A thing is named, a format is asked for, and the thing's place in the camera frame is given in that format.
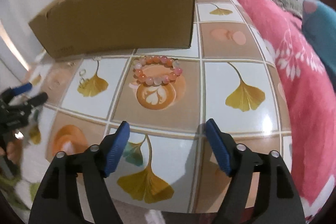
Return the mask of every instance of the tiled table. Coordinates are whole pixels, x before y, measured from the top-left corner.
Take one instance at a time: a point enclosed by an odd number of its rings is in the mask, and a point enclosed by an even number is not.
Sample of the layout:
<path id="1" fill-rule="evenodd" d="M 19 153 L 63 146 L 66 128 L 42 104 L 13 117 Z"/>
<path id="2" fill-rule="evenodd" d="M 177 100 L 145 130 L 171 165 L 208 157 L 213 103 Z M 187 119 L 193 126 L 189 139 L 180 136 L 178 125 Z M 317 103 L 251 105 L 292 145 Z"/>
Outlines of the tiled table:
<path id="1" fill-rule="evenodd" d="M 183 74 L 165 86 L 139 85 L 132 64 L 143 55 L 178 58 Z M 159 64 L 144 70 L 150 76 L 170 71 Z M 181 213 L 218 210 L 230 179 L 204 136 L 201 124 L 209 118 L 254 151 L 278 150 L 291 166 L 291 128 L 277 70 L 235 0 L 197 0 L 190 49 L 42 60 L 31 72 L 34 79 L 40 80 L 29 95 L 42 90 L 49 100 L 39 117 L 41 142 L 24 149 L 22 175 L 30 181 L 42 179 L 56 151 L 81 152 L 123 120 L 131 125 L 129 143 L 106 184 L 125 203 Z M 241 101 L 244 94 L 249 100 Z M 248 207 L 257 179 L 255 174 Z M 87 203 L 81 179 L 78 186 Z"/>

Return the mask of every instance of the orange bead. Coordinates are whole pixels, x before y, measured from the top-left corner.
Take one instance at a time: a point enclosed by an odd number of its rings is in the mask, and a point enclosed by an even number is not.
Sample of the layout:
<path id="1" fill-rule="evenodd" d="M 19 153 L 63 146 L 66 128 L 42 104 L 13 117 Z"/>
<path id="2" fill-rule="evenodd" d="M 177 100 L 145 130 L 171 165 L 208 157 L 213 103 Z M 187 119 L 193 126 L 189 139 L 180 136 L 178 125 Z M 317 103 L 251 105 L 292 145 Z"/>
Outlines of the orange bead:
<path id="1" fill-rule="evenodd" d="M 153 63 L 153 57 L 152 56 L 146 56 L 146 63 L 152 64 Z"/>
<path id="2" fill-rule="evenodd" d="M 158 56 L 158 55 L 154 56 L 154 57 L 153 57 L 153 61 L 154 61 L 155 63 L 160 63 L 160 56 Z"/>
<path id="3" fill-rule="evenodd" d="M 141 69 L 136 69 L 134 74 L 135 74 L 136 77 L 139 77 L 139 75 L 143 74 L 143 72 L 142 72 Z"/>
<path id="4" fill-rule="evenodd" d="M 144 75 L 144 74 L 140 74 L 140 75 L 138 76 L 138 80 L 139 80 L 140 83 L 145 83 L 146 78 L 147 78 L 147 76 Z"/>
<path id="5" fill-rule="evenodd" d="M 174 72 L 171 72 L 168 77 L 170 81 L 175 81 L 177 79 L 177 75 Z"/>
<path id="6" fill-rule="evenodd" d="M 173 59 L 171 59 L 171 58 L 168 58 L 167 59 L 167 66 L 169 66 L 169 67 L 171 67 L 172 65 L 173 65 L 173 62 L 174 62 L 174 60 Z"/>

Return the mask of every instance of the metal screw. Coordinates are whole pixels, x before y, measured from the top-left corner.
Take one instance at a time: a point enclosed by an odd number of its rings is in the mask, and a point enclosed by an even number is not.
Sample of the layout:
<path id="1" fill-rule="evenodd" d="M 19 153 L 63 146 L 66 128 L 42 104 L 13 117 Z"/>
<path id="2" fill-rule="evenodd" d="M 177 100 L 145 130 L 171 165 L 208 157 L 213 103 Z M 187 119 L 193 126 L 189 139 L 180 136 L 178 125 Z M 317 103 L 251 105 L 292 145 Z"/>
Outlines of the metal screw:
<path id="1" fill-rule="evenodd" d="M 56 154 L 56 157 L 57 158 L 63 158 L 65 156 L 65 152 L 64 151 L 60 151 L 60 152 L 58 152 L 57 154 Z"/>
<path id="2" fill-rule="evenodd" d="M 96 152 L 96 151 L 98 151 L 98 150 L 99 150 L 99 145 L 97 145 L 97 144 L 91 145 L 91 146 L 90 146 L 90 150 L 91 150 L 92 152 Z"/>
<path id="3" fill-rule="evenodd" d="M 279 152 L 278 152 L 278 151 L 275 151 L 275 150 L 273 150 L 273 151 L 271 152 L 271 155 L 272 155 L 274 158 L 279 158 L 279 156 L 280 156 Z"/>
<path id="4" fill-rule="evenodd" d="M 240 143 L 240 144 L 237 144 L 237 149 L 240 150 L 240 151 L 245 151 L 246 146 Z"/>

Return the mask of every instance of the ginkgo leaf pattern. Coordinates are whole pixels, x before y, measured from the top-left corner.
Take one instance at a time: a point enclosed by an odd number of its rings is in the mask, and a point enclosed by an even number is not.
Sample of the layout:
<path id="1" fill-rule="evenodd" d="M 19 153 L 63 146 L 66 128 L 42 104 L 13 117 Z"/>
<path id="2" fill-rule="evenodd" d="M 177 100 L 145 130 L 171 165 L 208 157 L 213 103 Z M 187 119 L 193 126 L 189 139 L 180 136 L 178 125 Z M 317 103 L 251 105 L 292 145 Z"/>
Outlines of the ginkgo leaf pattern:
<path id="1" fill-rule="evenodd" d="M 232 92 L 225 101 L 227 106 L 240 109 L 242 112 L 249 111 L 250 109 L 256 110 L 260 104 L 265 100 L 265 92 L 262 90 L 245 84 L 238 70 L 228 63 L 239 76 L 240 84 L 238 88 Z"/>
<path id="2" fill-rule="evenodd" d="M 38 76 L 36 76 L 33 80 L 31 80 L 31 84 L 33 85 L 33 86 L 36 86 L 39 82 L 41 82 L 41 79 L 42 79 L 42 77 L 41 77 L 41 75 L 39 74 Z"/>
<path id="3" fill-rule="evenodd" d="M 233 13 L 231 10 L 219 8 L 217 5 L 215 5 L 213 3 L 212 3 L 212 5 L 216 6 L 216 9 L 210 12 L 211 15 L 227 16 L 227 15 Z"/>
<path id="4" fill-rule="evenodd" d="M 40 187 L 40 183 L 36 182 L 36 183 L 31 183 L 29 186 L 29 192 L 30 192 L 30 199 L 33 202 L 37 193 L 37 190 Z"/>
<path id="5" fill-rule="evenodd" d="M 109 83 L 107 83 L 104 79 L 98 77 L 98 68 L 99 68 L 99 61 L 97 60 L 97 70 L 93 77 L 89 79 L 84 79 L 83 75 L 84 73 L 80 73 L 80 76 L 82 77 L 77 91 L 82 94 L 84 97 L 94 97 L 98 95 L 99 93 L 105 91 Z"/>
<path id="6" fill-rule="evenodd" d="M 173 197 L 174 189 L 152 170 L 152 145 L 148 135 L 146 140 L 149 148 L 147 167 L 141 172 L 120 177 L 117 184 L 135 200 L 156 203 Z"/>
<path id="7" fill-rule="evenodd" d="M 21 210 L 29 210 L 29 208 L 23 203 L 20 197 L 15 192 L 15 186 L 21 180 L 21 174 L 18 172 L 16 176 L 8 179 L 5 175 L 0 174 L 0 189 L 6 193 L 6 200 L 12 206 Z"/>
<path id="8" fill-rule="evenodd" d="M 130 164 L 134 164 L 136 166 L 143 165 L 143 157 L 141 153 L 141 146 L 145 142 L 146 137 L 143 139 L 141 143 L 131 143 L 128 142 L 123 152 L 123 157 L 125 157 L 126 161 Z"/>
<path id="9" fill-rule="evenodd" d="M 29 137 L 33 144 L 39 144 L 41 142 L 41 132 L 38 125 L 33 126 L 29 130 Z"/>

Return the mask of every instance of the white bead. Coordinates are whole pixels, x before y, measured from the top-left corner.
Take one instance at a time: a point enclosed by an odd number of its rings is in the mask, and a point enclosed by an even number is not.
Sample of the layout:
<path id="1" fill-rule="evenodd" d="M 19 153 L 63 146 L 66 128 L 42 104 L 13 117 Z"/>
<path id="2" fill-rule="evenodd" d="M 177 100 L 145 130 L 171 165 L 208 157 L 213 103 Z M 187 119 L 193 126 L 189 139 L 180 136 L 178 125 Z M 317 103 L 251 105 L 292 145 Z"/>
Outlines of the white bead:
<path id="1" fill-rule="evenodd" d="M 155 85 L 161 85 L 162 78 L 161 77 L 154 77 L 154 84 Z"/>
<path id="2" fill-rule="evenodd" d="M 173 62 L 173 68 L 180 68 L 180 63 L 177 62 L 176 60 Z"/>
<path id="3" fill-rule="evenodd" d="M 134 65 L 134 69 L 142 69 L 142 65 L 140 63 L 136 63 Z"/>

